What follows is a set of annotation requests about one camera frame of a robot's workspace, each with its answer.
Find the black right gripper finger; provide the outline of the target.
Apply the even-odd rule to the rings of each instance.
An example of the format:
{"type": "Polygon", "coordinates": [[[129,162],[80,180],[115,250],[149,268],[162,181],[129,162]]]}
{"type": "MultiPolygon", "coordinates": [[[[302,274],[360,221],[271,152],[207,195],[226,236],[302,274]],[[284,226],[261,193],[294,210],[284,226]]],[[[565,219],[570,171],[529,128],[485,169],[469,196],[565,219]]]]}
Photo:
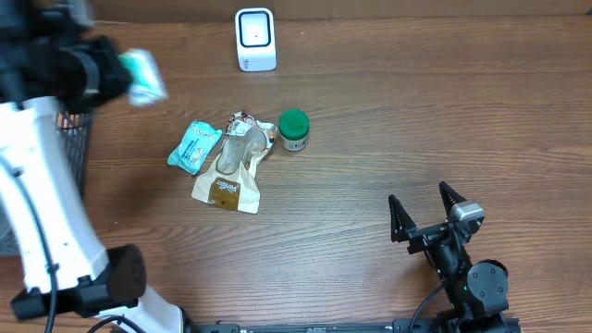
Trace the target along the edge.
{"type": "Polygon", "coordinates": [[[391,217],[391,241],[407,241],[410,239],[410,234],[416,231],[415,223],[395,195],[391,194],[388,197],[388,205],[391,217]]]}
{"type": "Polygon", "coordinates": [[[466,198],[456,192],[447,182],[441,181],[438,184],[440,196],[444,203],[445,211],[448,216],[456,216],[459,210],[458,204],[467,201],[466,198]]]}

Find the beige brown snack pouch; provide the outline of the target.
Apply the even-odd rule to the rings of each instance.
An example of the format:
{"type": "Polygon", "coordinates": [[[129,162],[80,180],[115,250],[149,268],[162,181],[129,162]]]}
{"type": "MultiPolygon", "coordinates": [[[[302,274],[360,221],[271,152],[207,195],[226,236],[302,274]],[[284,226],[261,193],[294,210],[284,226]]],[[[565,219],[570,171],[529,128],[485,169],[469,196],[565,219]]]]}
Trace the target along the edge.
{"type": "Polygon", "coordinates": [[[191,197],[219,208],[257,214],[261,193],[255,178],[259,164],[273,148],[278,128],[245,113],[229,119],[221,150],[195,180],[191,197]]]}

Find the small teal white packet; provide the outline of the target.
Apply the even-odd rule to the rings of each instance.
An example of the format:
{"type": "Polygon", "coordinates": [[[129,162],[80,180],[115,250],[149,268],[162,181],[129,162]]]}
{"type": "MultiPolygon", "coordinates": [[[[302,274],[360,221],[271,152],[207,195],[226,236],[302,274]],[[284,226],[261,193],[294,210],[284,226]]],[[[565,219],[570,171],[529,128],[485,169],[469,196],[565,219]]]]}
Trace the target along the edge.
{"type": "Polygon", "coordinates": [[[154,105],[167,99],[168,93],[153,55],[143,49],[129,49],[118,56],[131,75],[129,104],[135,107],[154,105]]]}

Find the green lid jar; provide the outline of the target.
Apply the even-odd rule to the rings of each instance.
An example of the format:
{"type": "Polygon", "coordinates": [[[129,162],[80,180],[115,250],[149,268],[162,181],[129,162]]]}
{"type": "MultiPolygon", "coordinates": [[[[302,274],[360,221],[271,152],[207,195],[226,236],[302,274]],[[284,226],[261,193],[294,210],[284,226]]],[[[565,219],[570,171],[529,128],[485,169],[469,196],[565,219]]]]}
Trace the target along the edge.
{"type": "Polygon", "coordinates": [[[310,119],[300,109],[285,111],[278,122],[282,146],[291,152],[298,152],[309,142],[310,119]]]}

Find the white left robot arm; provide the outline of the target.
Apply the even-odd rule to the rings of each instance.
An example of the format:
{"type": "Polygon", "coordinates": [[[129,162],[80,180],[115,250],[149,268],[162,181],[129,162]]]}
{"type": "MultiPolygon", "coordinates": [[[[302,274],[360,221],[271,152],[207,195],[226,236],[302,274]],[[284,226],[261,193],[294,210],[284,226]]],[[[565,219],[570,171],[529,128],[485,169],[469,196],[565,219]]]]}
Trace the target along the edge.
{"type": "Polygon", "coordinates": [[[133,244],[106,248],[84,208],[57,115],[84,114],[132,81],[119,52],[92,27],[82,1],[1,5],[1,205],[16,237],[24,289],[20,320],[74,313],[125,331],[191,331],[184,311],[147,283],[133,244]]]}

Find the teal tissue pack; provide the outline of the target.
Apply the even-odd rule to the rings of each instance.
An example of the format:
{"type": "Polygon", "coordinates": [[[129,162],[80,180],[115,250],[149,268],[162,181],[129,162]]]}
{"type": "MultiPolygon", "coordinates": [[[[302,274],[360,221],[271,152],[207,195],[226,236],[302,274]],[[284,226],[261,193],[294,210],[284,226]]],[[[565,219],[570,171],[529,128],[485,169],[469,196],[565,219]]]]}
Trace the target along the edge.
{"type": "Polygon", "coordinates": [[[221,139],[223,131],[211,125],[193,121],[183,135],[180,144],[167,159],[170,166],[178,167],[195,176],[203,166],[207,156],[221,139]]]}

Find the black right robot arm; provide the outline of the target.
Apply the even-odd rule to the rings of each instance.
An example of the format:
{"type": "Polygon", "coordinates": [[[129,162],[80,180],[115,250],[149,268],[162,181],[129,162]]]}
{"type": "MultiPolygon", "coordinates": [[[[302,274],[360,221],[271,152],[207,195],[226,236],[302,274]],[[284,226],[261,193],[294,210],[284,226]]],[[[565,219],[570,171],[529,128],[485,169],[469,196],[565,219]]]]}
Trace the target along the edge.
{"type": "Polygon", "coordinates": [[[417,227],[395,195],[388,197],[391,240],[406,242],[410,254],[423,253],[440,281],[401,327],[409,332],[510,332],[519,325],[503,315],[509,309],[507,267],[496,260],[474,264],[465,249],[485,220],[484,209],[444,181],[438,188],[446,217],[426,228],[417,227]],[[420,314],[442,291],[451,308],[421,323],[420,314]]]}

